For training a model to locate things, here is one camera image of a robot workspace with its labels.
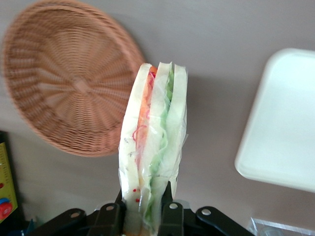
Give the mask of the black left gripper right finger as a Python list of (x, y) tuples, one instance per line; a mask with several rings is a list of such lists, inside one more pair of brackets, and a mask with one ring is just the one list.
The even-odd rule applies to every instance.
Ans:
[(161, 199), (161, 221), (158, 236), (183, 236), (184, 235), (184, 209), (183, 206), (173, 201), (171, 183)]

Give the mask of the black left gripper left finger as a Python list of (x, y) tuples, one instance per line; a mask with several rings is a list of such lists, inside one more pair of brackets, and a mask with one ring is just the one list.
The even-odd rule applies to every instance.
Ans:
[(115, 201), (103, 205), (96, 215), (95, 222), (88, 231), (89, 236), (121, 236), (123, 234), (126, 205), (122, 190)]

